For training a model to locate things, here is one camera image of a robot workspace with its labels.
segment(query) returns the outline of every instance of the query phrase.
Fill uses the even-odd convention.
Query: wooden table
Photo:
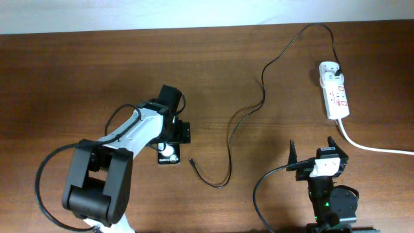
[[[359,150],[325,113],[318,65],[333,60],[329,34],[308,29],[265,73],[267,100],[237,132],[230,184],[209,181],[228,171],[226,139],[248,106],[261,99],[263,66],[304,25],[127,30],[0,36],[1,232],[62,232],[39,211],[34,176],[58,146],[98,139],[116,107],[154,98],[162,84],[187,97],[181,119],[192,142],[182,162],[158,166],[144,149],[134,161],[127,216],[139,232],[249,232],[264,226],[252,190],[267,171],[284,165],[289,140],[300,160],[314,157],[333,136],[350,156],[336,181],[360,191],[356,226],[383,232],[414,227],[414,157]],[[414,150],[414,21],[332,23],[351,114],[349,136],[366,146]],[[112,129],[130,110],[116,117]],[[52,159],[41,180],[47,208],[64,223],[86,225],[61,206],[73,151]],[[307,183],[279,172],[257,200],[274,228],[314,222]]]

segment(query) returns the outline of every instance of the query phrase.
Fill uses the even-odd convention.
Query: plug
[[[343,74],[339,64],[324,61],[319,65],[320,83],[323,88],[327,85],[343,85]]]
[[[194,162],[194,160],[193,160],[193,159],[189,159],[188,161],[189,161],[189,162],[190,162],[190,164],[193,166],[193,168],[195,168],[195,162]]]
[[[324,61],[319,65],[319,73],[328,118],[338,120],[348,116],[349,107],[343,86],[345,78],[339,64]]]

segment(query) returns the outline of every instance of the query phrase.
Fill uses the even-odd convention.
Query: power strip
[[[324,61],[319,65],[319,73],[327,116],[329,119],[336,121],[341,129],[342,135],[349,143],[363,150],[414,155],[414,152],[412,151],[370,148],[367,146],[361,146],[352,141],[345,132],[345,128],[341,120],[349,115],[348,100],[345,94],[345,87],[343,86],[344,77],[341,72],[341,68],[336,62]]]
[[[349,115],[348,100],[343,86],[343,74],[336,62],[324,61],[319,65],[320,83],[328,118],[338,120]]]

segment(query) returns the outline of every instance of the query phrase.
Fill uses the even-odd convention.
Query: power cord
[[[182,97],[182,108],[175,113],[176,116],[182,113],[184,109],[187,107],[186,96],[184,96],[184,94],[181,93],[181,97]]]
[[[339,128],[341,129],[342,135],[345,137],[345,139],[351,143],[353,146],[356,146],[357,148],[363,149],[363,150],[369,150],[369,151],[376,151],[376,152],[385,152],[385,153],[399,153],[399,154],[405,154],[405,155],[414,155],[414,152],[412,151],[402,151],[402,150],[387,150],[387,149],[378,149],[378,148],[370,148],[367,146],[361,146],[354,141],[352,141],[348,134],[345,132],[345,128],[343,127],[342,120],[338,119],[337,123],[339,125]]]
[[[164,144],[164,149],[160,150],[160,148],[158,148],[157,146],[154,146],[152,144],[147,144],[147,147],[151,148],[152,150],[156,150],[157,152],[163,152],[166,148],[167,148],[167,143],[163,142]]]
[[[43,169],[45,168],[46,164],[48,163],[49,160],[51,160],[51,158],[53,158],[55,155],[57,155],[58,153],[65,151],[67,149],[71,149],[71,148],[79,148],[82,146],[102,146],[105,144],[109,144],[112,143],[118,139],[120,139],[123,135],[125,135],[137,122],[139,122],[141,120],[141,111],[139,110],[139,108],[135,105],[132,104],[124,104],[122,106],[120,106],[117,110],[115,110],[115,112],[112,114],[112,116],[110,117],[107,125],[105,126],[105,134],[107,134],[107,126],[109,125],[110,121],[112,120],[112,118],[117,114],[117,112],[119,112],[119,110],[121,110],[123,107],[133,107],[135,108],[135,110],[138,111],[138,117],[134,120],[134,122],[132,122],[128,127],[126,127],[123,132],[121,132],[120,134],[115,135],[115,137],[113,139],[109,139],[106,141],[96,141],[96,142],[84,142],[84,143],[72,143],[72,144],[68,144],[66,146],[61,146],[58,149],[54,150],[52,153],[50,153],[49,155],[46,156],[46,158],[41,162],[38,172],[36,173],[36,179],[34,182],[34,194],[36,196],[36,201],[38,202],[39,208],[42,211],[42,213],[44,213],[44,215],[51,220],[54,224],[56,224],[57,226],[64,228],[66,230],[71,230],[74,232],[88,232],[88,231],[96,231],[98,230],[98,227],[89,227],[89,228],[76,228],[76,227],[71,227],[66,225],[65,223],[60,222],[59,220],[57,220],[45,207],[45,205],[43,204],[43,201],[41,200],[41,196],[40,196],[40,178],[41,178],[41,174],[43,172]]]
[[[259,181],[256,183],[256,185],[254,186],[254,189],[253,189],[253,205],[254,205],[254,208],[256,209],[256,212],[257,212],[257,214],[258,214],[258,216],[259,216],[260,220],[261,220],[261,221],[263,222],[263,224],[266,226],[267,230],[268,230],[268,231],[270,231],[271,233],[274,233],[274,230],[273,230],[273,229],[272,229],[272,227],[270,227],[270,225],[266,222],[265,218],[261,215],[260,210],[259,210],[259,208],[257,207],[257,203],[256,203],[256,191],[257,191],[257,187],[259,187],[259,184],[260,184],[260,183],[261,183],[264,179],[266,179],[266,177],[268,177],[269,175],[271,175],[271,174],[273,174],[273,173],[275,173],[275,172],[278,172],[278,171],[280,171],[280,170],[283,170],[283,169],[285,169],[285,168],[289,168],[289,167],[291,167],[291,166],[296,166],[296,165],[303,164],[303,163],[306,163],[306,162],[308,162],[308,160],[306,160],[306,161],[301,161],[301,162],[297,162],[297,163],[294,163],[294,164],[284,165],[284,166],[281,166],[281,167],[279,167],[279,168],[273,169],[272,171],[270,171],[270,172],[266,173],[264,176],[262,176],[262,177],[260,178],[260,180],[259,180]]]
[[[302,34],[302,32],[303,31],[305,31],[307,28],[309,28],[309,27],[311,27],[311,26],[314,26],[314,25],[319,25],[319,26],[321,26],[321,27],[323,27],[323,28],[325,28],[326,30],[328,30],[328,32],[331,34],[331,40],[332,40],[332,51],[333,51],[333,53],[334,53],[334,56],[335,56],[335,59],[336,59],[336,62],[340,65],[340,62],[339,62],[339,59],[338,59],[338,57],[337,57],[337,55],[336,55],[336,52],[335,52],[335,43],[334,43],[334,34],[332,33],[332,31],[331,31],[331,29],[327,26],[327,25],[325,25],[325,24],[323,24],[323,23],[311,23],[311,24],[308,24],[308,25],[306,25],[305,27],[303,27],[303,29],[302,30],[300,30],[300,32],[298,32],[297,34],[296,34],[296,36],[292,39],[292,41],[290,41],[289,42],[289,44],[285,47],[285,49],[283,49],[283,51],[279,54],[279,56],[277,56],[276,58],[274,58],[272,61],[270,61],[269,63],[267,63],[266,65],[265,65],[265,67],[263,68],[263,70],[262,70],[262,72],[261,72],[261,86],[262,86],[262,93],[263,93],[263,97],[262,97],[262,99],[261,99],[261,101],[260,101],[260,103],[258,103],[259,104],[259,106],[256,108],[256,109],[254,109],[253,111],[251,111],[251,112],[249,112],[247,115],[245,115],[245,117],[243,117],[240,121],[239,121],[239,123],[236,125],[236,127],[234,128],[234,130],[233,130],[233,133],[232,133],[232,136],[230,137],[230,140],[228,141],[228,145],[227,145],[227,151],[228,151],[228,177],[227,177],[227,180],[224,182],[224,184],[222,184],[222,185],[214,185],[214,184],[212,184],[212,183],[209,183],[208,181],[206,181],[204,178],[202,178],[202,176],[201,176],[201,174],[200,174],[200,172],[199,172],[199,170],[197,169],[197,167],[196,167],[196,165],[195,165],[195,162],[194,162],[194,160],[193,159],[191,159],[190,158],[190,164],[194,167],[194,169],[195,169],[195,172],[197,173],[197,175],[200,177],[200,179],[201,179],[201,181],[202,182],[204,182],[205,184],[207,184],[208,186],[211,186],[211,187],[213,187],[213,188],[223,188],[223,187],[225,187],[228,183],[229,183],[229,181],[230,181],[230,178],[231,178],[231,176],[232,176],[232,141],[233,141],[233,138],[234,138],[234,135],[235,135],[235,132],[239,129],[239,126],[241,125],[241,123],[244,121],[244,120],[246,120],[251,114],[253,114],[253,113],[255,113],[256,111],[259,111],[262,107],[263,107],[263,104],[265,104],[265,100],[266,100],[266,89],[265,89],[265,81],[264,81],[264,74],[265,74],[265,71],[266,71],[266,68],[269,66],[269,65],[271,65],[272,63],[274,63],[275,61],[277,61],[280,57],[282,57],[282,55],[286,52],[286,50],[292,45],[292,43]],[[339,67],[339,69],[336,71],[336,75],[339,75],[339,74],[341,74],[341,67]]]

